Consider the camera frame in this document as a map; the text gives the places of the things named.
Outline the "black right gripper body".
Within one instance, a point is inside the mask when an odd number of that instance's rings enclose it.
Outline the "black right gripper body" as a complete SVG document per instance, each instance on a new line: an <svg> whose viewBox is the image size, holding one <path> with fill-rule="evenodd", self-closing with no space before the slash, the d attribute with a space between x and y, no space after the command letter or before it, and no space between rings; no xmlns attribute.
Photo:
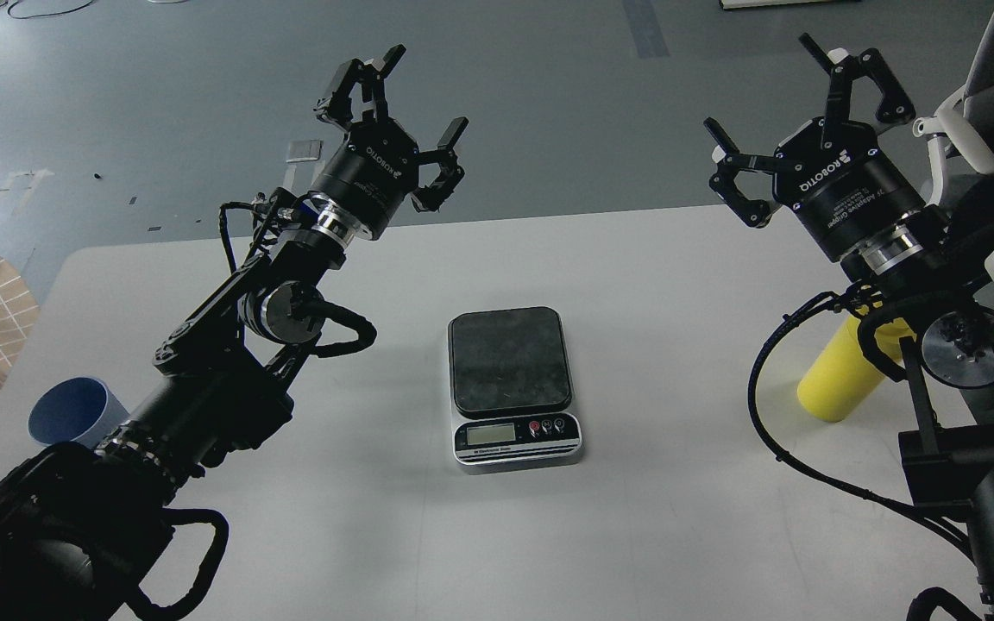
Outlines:
<svg viewBox="0 0 994 621"><path fill-rule="evenodd" d="M824 128L816 117L777 145L786 167L773 178L773 197L828 262L840 262L926 202L881 152L871 125L848 121L835 137L825 137Z"/></svg>

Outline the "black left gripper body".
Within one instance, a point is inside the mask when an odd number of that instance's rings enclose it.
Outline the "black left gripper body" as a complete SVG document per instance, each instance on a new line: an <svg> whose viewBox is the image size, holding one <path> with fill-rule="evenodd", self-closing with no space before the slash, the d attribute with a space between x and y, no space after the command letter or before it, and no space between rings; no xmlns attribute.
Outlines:
<svg viewBox="0 0 994 621"><path fill-rule="evenodd" d="M418 144L393 118L352 125L344 143L312 182L317 207L334 205L359 223L359 236L380 239L418 188Z"/></svg>

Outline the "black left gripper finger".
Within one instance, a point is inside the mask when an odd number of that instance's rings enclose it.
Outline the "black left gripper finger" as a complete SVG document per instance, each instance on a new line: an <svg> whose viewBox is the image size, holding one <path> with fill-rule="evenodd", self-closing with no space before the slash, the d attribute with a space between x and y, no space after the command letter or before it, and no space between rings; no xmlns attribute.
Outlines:
<svg viewBox="0 0 994 621"><path fill-rule="evenodd" d="M406 47L399 44L389 48L382 58L352 59L340 64L314 106L315 117L342 131L350 131L356 123L389 121L384 82L404 54Z"/></svg>
<svg viewBox="0 0 994 621"><path fill-rule="evenodd" d="M465 116L452 119L444 134L439 137L437 146L418 154L417 162L420 166L437 165L439 172L430 184L411 192L415 211L437 212L464 178L465 170L459 165L456 145L468 125L469 119Z"/></svg>

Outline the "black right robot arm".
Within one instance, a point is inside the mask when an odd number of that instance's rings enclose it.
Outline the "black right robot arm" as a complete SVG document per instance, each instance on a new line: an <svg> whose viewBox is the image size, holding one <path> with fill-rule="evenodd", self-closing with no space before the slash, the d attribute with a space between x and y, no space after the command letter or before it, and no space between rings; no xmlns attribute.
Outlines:
<svg viewBox="0 0 994 621"><path fill-rule="evenodd" d="M735 215L762 228L777 207L789 208L851 280L843 293L817 294L786 314L763 343L748 379L751 424L786 467L896 512L973 562L983 613L929 588L909 605L910 620L940 609L955 620L994 620L994 308L975 298L994 251L994 153L954 110L920 119L936 184L951 152L979 173L952 208L924 200L879 146L881 129L915 120L884 56L826 52L808 34L800 42L828 79L821 116L773 154L743 153L715 119L703 123L717 145L710 188ZM856 318L853 342L868 368L909 389L916 426L899 434L898 447L910 502L817 471L765 428L757 402L765 363L823 311Z"/></svg>

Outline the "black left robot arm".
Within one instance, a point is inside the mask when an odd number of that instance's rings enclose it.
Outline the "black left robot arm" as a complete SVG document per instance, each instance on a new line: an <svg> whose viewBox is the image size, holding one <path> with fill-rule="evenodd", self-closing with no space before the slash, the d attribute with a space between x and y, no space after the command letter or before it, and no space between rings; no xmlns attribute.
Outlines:
<svg viewBox="0 0 994 621"><path fill-rule="evenodd" d="M202 604L230 527L171 506L180 488L292 420L308 358L374 343L368 319L319 293L356 237L378 240L404 200L433 212L464 178L467 119L422 150L389 113L384 83L406 48L346 60L316 103L343 144L311 189L254 212L248 255L155 350L161 385L94 443L56 442L0 480L0 620L181 620Z"/></svg>

